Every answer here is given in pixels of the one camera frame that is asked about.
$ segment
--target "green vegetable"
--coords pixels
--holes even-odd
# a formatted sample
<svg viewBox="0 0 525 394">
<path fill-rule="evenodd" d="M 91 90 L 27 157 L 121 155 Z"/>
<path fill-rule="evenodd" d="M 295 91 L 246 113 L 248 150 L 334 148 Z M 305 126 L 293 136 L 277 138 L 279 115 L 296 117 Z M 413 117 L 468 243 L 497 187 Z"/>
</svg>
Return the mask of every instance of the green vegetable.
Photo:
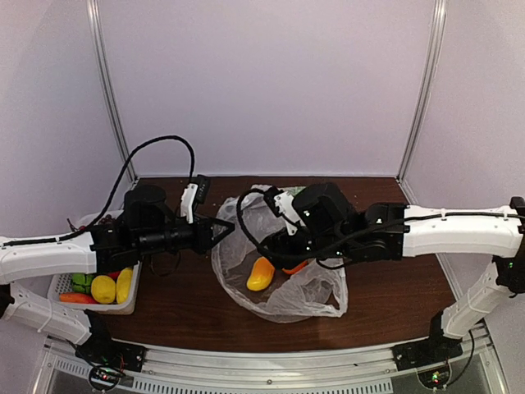
<svg viewBox="0 0 525 394">
<path fill-rule="evenodd" d="M 74 273 L 71 277 L 71 288 L 75 293 L 91 294 L 91 283 L 94 275 L 90 273 Z"/>
</svg>

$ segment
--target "white wall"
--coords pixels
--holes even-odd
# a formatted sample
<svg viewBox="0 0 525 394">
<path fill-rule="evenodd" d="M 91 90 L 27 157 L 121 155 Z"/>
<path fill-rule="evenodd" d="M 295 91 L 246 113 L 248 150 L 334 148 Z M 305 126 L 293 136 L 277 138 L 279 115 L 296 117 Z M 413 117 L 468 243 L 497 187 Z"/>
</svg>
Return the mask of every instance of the white wall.
<svg viewBox="0 0 525 394">
<path fill-rule="evenodd" d="M 121 160 L 85 2 L 0 0 L 0 133 L 0 234 L 67 232 L 67 217 L 103 206 Z M 27 392 L 43 339 L 0 322 L 1 393 Z"/>
<path fill-rule="evenodd" d="M 482 208 L 525 195 L 525 3 L 449 3 L 430 106 L 409 169 L 420 204 Z M 459 285 L 472 285 L 489 258 L 451 255 Z M 525 302 L 487 319 L 511 392 L 525 386 Z"/>
<path fill-rule="evenodd" d="M 210 175 L 397 173 L 434 2 L 105 0 L 100 15 L 129 146 L 186 136 Z M 186 174 L 183 147 L 134 160 Z"/>
</svg>

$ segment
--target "robotic arm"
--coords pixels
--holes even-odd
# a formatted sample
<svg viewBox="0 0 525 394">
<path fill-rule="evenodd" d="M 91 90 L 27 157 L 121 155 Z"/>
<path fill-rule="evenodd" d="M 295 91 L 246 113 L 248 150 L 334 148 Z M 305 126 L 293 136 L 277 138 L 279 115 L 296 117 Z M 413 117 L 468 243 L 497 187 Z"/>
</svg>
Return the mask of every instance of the robotic arm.
<svg viewBox="0 0 525 394">
<path fill-rule="evenodd" d="M 242 220 L 242 199 L 262 194 L 286 227 L 260 243 Z M 295 197 L 272 187 L 249 190 L 237 204 L 240 227 L 276 268 L 293 269 L 316 259 L 327 269 L 364 261 L 400 260 L 421 254 L 493 255 L 480 279 L 456 303 L 431 321 L 429 337 L 393 348 L 399 370 L 441 362 L 462 354 L 460 342 L 497 305 L 525 292 L 525 200 L 485 210 L 447 210 L 374 204 L 357 212 L 333 183 L 312 185 Z M 339 267 L 324 259 L 346 258 Z"/>
<path fill-rule="evenodd" d="M 113 223 L 88 226 L 67 241 L 61 241 L 63 236 L 0 237 L 0 318 L 66 339 L 88 362 L 111 363 L 122 355 L 127 369 L 139 370 L 144 348 L 113 341 L 96 313 L 54 304 L 13 281 L 57 273 L 111 273 L 145 256 L 182 249 L 203 254 L 234 229 L 232 223 L 194 212 L 209 184 L 205 176 L 192 179 L 181 199 L 180 216 L 165 204 L 162 188 L 138 186 L 126 193 L 123 214 Z"/>
</svg>

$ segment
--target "white plastic bag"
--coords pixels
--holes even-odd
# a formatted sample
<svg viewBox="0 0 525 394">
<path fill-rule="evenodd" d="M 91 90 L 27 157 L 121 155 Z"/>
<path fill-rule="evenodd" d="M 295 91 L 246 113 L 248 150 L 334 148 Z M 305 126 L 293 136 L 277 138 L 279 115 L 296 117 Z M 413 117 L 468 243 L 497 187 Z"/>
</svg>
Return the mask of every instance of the white plastic bag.
<svg viewBox="0 0 525 394">
<path fill-rule="evenodd" d="M 269 186 L 254 187 L 265 190 Z M 240 306 L 276 323 L 292 323 L 312 316 L 342 316 L 348 308 L 344 269 L 331 271 L 310 262 L 291 276 L 276 270 L 272 284 L 263 291 L 247 289 L 253 263 L 260 254 L 240 230 L 235 212 L 237 200 L 229 198 L 219 208 L 217 217 L 233 222 L 235 231 L 212 251 L 213 270 L 230 297 Z M 243 209 L 244 222 L 259 241 L 285 226 L 284 219 L 273 215 L 261 195 L 249 195 L 243 201 Z M 335 266 L 342 260 L 328 259 L 324 263 Z M 338 307 L 326 304 L 332 294 Z"/>
</svg>

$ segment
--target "plastic bag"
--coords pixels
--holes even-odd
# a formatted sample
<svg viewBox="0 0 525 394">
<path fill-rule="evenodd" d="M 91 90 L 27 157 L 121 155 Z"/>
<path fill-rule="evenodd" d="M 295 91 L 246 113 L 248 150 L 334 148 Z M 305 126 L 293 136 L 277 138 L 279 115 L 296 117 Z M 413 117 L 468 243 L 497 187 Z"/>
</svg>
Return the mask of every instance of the plastic bag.
<svg viewBox="0 0 525 394">
<path fill-rule="evenodd" d="M 254 187 L 265 190 L 269 186 Z M 213 270 L 230 297 L 240 306 L 276 323 L 293 323 L 313 316 L 342 316 L 348 308 L 344 269 L 331 271 L 310 262 L 291 276 L 276 270 L 272 284 L 263 291 L 247 289 L 253 263 L 260 254 L 240 230 L 235 212 L 237 200 L 229 198 L 219 208 L 217 217 L 234 222 L 235 231 L 212 251 Z M 285 227 L 284 219 L 274 216 L 261 195 L 249 195 L 243 201 L 243 209 L 244 222 L 259 241 Z M 342 260 L 328 259 L 324 263 L 335 266 Z"/>
</svg>

